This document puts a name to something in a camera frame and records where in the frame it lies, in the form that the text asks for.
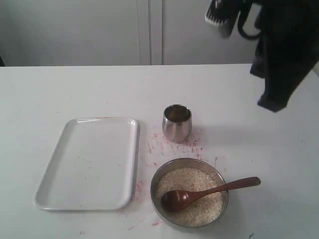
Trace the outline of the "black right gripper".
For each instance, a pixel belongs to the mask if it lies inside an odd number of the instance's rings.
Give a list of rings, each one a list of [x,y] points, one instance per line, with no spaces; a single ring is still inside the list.
[[[319,2],[261,1],[258,42],[265,91],[257,105],[277,113],[319,60]]]

